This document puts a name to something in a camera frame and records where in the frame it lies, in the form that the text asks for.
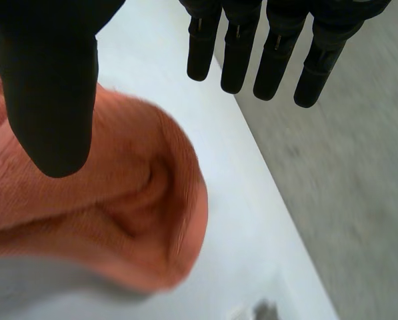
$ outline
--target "robotic hand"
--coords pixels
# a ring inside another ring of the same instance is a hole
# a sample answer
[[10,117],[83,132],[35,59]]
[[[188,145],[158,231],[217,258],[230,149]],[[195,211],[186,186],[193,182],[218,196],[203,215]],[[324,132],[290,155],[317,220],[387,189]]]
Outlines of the robotic hand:
[[[363,22],[380,14],[391,0],[268,0],[270,32],[264,44],[253,88],[261,100],[277,92],[308,13],[314,16],[313,42],[294,94],[295,103],[316,103],[346,41]],[[224,10],[229,26],[225,36],[221,88],[242,88],[259,22],[261,0],[180,0],[191,16],[187,73],[202,81],[211,64],[215,38]]]
[[[20,144],[51,177],[78,171],[91,144],[98,75],[95,35],[125,0],[0,0],[0,76],[9,124]],[[221,12],[225,36],[222,89],[240,91],[262,0],[181,0],[191,15],[187,72],[202,81],[211,63]],[[295,92],[310,107],[348,38],[390,0],[268,0],[270,33],[254,94],[270,100],[280,83],[305,17],[314,39]]]

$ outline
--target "orange towel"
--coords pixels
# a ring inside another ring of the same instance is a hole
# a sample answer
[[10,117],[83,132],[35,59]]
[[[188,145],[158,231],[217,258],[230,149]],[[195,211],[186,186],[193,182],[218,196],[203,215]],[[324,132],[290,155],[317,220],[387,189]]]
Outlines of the orange towel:
[[162,110],[98,86],[89,158],[52,179],[13,135],[0,81],[0,257],[69,259],[150,292],[188,275],[206,224],[194,149]]

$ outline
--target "white table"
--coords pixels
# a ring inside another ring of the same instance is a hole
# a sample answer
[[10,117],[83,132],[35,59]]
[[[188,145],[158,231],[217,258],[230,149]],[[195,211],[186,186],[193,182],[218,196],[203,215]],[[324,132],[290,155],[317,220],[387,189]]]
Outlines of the white table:
[[210,210],[190,277],[142,297],[67,263],[0,260],[0,319],[223,320],[262,298],[281,320],[337,319],[216,60],[187,77],[188,24],[177,0],[129,0],[98,38],[101,84],[158,103],[196,148]]

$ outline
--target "gray carpet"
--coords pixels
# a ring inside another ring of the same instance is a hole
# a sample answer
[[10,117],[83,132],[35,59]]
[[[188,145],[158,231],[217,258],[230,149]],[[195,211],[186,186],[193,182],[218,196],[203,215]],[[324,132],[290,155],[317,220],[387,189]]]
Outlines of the gray carpet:
[[398,320],[398,0],[348,42],[318,104],[302,109],[293,92],[310,22],[263,102],[252,94],[262,16],[237,101],[340,318]]

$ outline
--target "metal pin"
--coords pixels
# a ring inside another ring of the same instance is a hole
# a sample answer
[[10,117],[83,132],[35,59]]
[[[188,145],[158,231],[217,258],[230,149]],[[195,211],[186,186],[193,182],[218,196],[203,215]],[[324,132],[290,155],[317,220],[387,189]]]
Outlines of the metal pin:
[[274,50],[277,51],[280,45],[280,40],[281,40],[281,35],[279,35],[277,37],[277,41],[276,41],[276,46],[274,47]]

